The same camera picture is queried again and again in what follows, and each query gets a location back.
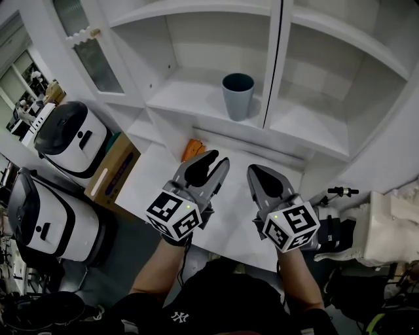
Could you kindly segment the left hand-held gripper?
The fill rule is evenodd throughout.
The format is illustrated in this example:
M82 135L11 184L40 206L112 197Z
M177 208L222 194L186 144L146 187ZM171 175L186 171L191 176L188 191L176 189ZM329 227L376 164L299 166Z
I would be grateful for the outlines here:
M230 169L230 160L224 158L210 173L218 155L217 150L209 150L183 162L173 180L155 192L156 198L145 210L153 228L176 242L187 238L196 228L205 228L214 214L211 202L205 197L218 193ZM204 196L189 186L204 186Z

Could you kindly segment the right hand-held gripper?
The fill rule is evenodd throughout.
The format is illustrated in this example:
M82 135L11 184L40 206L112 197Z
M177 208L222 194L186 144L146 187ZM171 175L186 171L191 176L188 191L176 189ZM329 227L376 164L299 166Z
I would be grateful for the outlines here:
M282 253L302 247L320 228L310 202L304 202L285 175L259 164L247 168L247 182L258 209L253 220L261 239Z

